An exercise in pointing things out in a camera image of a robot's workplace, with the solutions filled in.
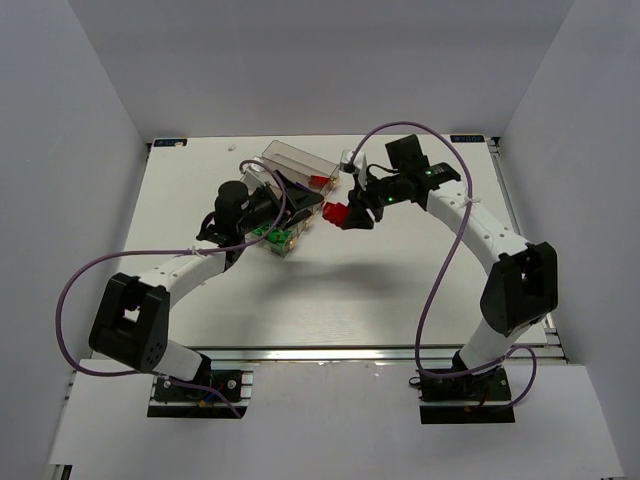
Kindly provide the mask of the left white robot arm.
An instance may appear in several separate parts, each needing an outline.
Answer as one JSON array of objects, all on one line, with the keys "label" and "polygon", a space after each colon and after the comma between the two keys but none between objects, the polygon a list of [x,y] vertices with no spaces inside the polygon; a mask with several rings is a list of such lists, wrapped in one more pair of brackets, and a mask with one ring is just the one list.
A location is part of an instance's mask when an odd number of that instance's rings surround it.
[{"label": "left white robot arm", "polygon": [[169,339],[171,309],[239,260],[246,237],[260,227],[289,227],[307,219],[321,194],[277,173],[272,183],[223,183],[201,223],[192,250],[140,275],[107,282],[89,335],[90,347],[140,373],[202,385],[211,370],[203,354]]}]

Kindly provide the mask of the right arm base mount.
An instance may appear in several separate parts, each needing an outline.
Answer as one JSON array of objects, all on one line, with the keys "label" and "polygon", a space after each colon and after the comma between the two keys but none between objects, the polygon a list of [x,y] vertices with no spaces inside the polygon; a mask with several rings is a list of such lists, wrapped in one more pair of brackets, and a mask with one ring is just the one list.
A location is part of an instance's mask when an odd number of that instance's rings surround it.
[{"label": "right arm base mount", "polygon": [[418,391],[423,425],[511,424],[511,389],[503,367],[480,375],[435,379],[416,374],[408,381]]}]

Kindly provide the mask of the red lego brick front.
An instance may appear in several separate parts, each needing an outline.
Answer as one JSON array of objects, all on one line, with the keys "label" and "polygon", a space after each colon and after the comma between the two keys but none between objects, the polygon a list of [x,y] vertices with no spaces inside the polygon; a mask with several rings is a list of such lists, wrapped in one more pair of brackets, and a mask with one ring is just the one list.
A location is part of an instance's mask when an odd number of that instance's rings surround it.
[{"label": "red lego brick front", "polygon": [[314,189],[322,189],[328,182],[330,178],[320,175],[311,175],[308,180],[308,185],[310,188]]}]

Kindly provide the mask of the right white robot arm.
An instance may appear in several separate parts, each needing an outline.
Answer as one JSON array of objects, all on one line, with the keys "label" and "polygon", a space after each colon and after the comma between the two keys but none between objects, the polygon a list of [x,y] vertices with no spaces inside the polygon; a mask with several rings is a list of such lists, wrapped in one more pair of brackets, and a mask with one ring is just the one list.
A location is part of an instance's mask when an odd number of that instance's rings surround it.
[{"label": "right white robot arm", "polygon": [[558,258],[547,242],[533,244],[501,223],[473,195],[467,165],[458,169],[431,163],[417,136],[385,146],[391,166],[384,177],[370,172],[359,148],[343,153],[339,168],[354,186],[339,214],[325,211],[326,220],[342,230],[371,230],[386,208],[403,202],[418,205],[455,235],[434,280],[439,289],[459,246],[465,246],[487,275],[480,297],[482,319],[458,350],[446,379],[480,376],[496,369],[533,325],[558,306]]}]

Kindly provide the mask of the red large lego brick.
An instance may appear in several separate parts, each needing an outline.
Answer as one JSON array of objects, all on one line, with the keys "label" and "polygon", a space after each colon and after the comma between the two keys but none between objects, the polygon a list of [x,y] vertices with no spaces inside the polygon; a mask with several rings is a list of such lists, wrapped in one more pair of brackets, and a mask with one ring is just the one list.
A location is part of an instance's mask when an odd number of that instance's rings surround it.
[{"label": "red large lego brick", "polygon": [[329,223],[341,228],[350,213],[350,208],[342,203],[326,202],[322,208],[322,217]]}]

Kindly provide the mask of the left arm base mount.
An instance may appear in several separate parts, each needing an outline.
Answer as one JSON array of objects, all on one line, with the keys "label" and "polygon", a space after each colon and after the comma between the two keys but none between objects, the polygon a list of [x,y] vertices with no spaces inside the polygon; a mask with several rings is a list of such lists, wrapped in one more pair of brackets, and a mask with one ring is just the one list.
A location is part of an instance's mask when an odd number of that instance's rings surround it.
[{"label": "left arm base mount", "polygon": [[232,419],[246,414],[254,372],[245,368],[213,368],[200,387],[185,387],[167,377],[156,379],[147,407],[149,418]]}]

